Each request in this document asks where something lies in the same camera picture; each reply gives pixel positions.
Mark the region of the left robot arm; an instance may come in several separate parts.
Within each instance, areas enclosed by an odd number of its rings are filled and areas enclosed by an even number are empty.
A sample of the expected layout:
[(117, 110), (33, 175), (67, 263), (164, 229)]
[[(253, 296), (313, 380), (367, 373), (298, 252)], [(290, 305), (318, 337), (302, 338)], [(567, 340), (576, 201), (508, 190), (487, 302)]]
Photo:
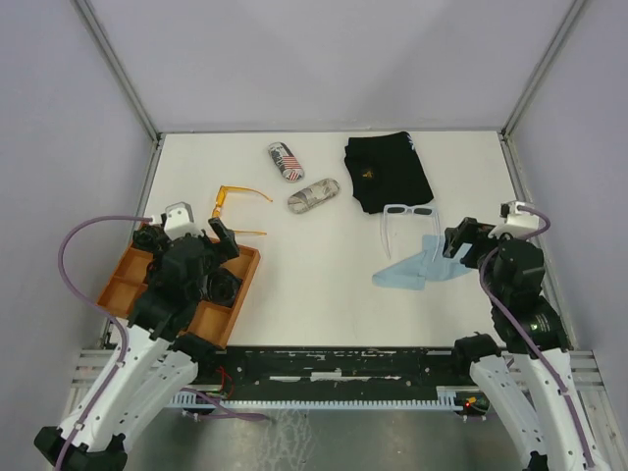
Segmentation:
[(240, 255), (234, 231), (213, 217), (209, 236), (182, 208), (139, 222), (110, 280), (131, 287), (127, 305), (94, 306), (120, 341), (79, 405), (34, 440), (57, 470), (123, 469), (134, 433), (191, 381), (211, 380), (226, 346), (189, 327), (206, 302), (237, 299), (239, 279), (226, 267)]

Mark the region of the map print glasses case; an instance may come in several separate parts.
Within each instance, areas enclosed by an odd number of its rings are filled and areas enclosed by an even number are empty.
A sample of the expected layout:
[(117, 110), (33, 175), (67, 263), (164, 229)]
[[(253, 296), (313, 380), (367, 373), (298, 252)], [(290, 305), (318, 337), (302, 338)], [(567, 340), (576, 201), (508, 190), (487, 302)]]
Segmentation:
[(291, 195), (288, 198), (288, 210), (293, 214), (304, 214), (339, 193), (340, 184), (335, 179), (325, 178)]

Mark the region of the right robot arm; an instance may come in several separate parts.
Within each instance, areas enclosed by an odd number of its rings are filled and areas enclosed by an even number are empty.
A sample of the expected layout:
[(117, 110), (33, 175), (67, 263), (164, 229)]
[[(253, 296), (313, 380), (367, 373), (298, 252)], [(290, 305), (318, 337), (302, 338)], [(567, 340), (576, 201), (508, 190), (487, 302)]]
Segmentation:
[(560, 316), (542, 294), (545, 255), (531, 240), (549, 228), (547, 216), (520, 206), (499, 226), (466, 218), (445, 229), (443, 256), (469, 247), (461, 263), (478, 271), (505, 344), (488, 334), (457, 340), (450, 372), (488, 399), (522, 469), (607, 470), (575, 388)]

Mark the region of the light blue cleaning cloth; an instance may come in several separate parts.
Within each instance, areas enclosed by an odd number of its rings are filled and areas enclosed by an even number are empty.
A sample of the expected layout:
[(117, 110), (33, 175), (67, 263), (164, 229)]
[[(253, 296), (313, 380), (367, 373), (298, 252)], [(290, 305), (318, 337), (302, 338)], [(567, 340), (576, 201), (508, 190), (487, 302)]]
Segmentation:
[(438, 235), (424, 235), (422, 248), (421, 252), (375, 273), (372, 283), (379, 288), (423, 290), (428, 283), (447, 282), (471, 272), (459, 256), (443, 257), (444, 242)]

